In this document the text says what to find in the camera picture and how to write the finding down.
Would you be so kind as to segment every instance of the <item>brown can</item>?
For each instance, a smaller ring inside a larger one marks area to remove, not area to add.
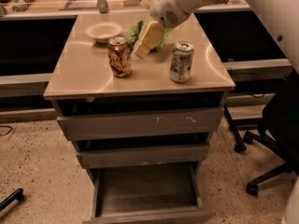
[[[126,77],[131,74],[131,51],[124,36],[109,39],[108,56],[115,77]]]

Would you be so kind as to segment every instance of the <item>green object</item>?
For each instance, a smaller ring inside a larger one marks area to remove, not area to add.
[[[129,44],[129,46],[131,48],[133,47],[134,43],[138,40],[142,27],[145,24],[147,24],[148,22],[150,22],[150,21],[139,21],[128,32],[126,32],[124,34],[124,37],[126,38],[127,43]],[[157,50],[161,49],[165,45],[168,37],[171,34],[172,34],[172,29],[166,29],[164,32],[164,37],[157,44],[157,46],[154,47],[151,51],[157,51]]]

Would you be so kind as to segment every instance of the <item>silver can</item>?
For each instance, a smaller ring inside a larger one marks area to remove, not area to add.
[[[131,74],[131,50],[124,36],[109,39],[108,57],[115,77],[126,77]]]
[[[186,41],[177,42],[172,51],[170,78],[176,82],[184,82],[190,78],[193,45]]]

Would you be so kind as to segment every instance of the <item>desk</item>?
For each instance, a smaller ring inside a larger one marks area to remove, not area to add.
[[[85,29],[115,21],[127,31],[147,12],[79,15],[44,97],[94,183],[92,219],[85,223],[198,223],[204,210],[195,181],[209,140],[235,87],[194,16],[144,60],[132,55],[129,77],[112,76],[107,45]],[[169,77],[172,48],[194,45],[191,78]]]

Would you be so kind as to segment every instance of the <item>speckled floor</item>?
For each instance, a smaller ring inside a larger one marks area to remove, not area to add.
[[[239,110],[231,111],[238,116]],[[261,108],[245,111],[256,114]],[[25,194],[22,203],[0,213],[0,223],[81,224],[90,219],[93,184],[54,117],[52,110],[0,114],[0,123],[13,128],[0,136],[0,201],[17,188]],[[0,128],[0,134],[6,131]],[[257,143],[242,154],[234,152],[234,145],[223,118],[196,177],[203,206],[213,213],[207,224],[280,223],[295,175],[262,184],[259,196],[252,197],[245,192],[247,182],[281,160]]]

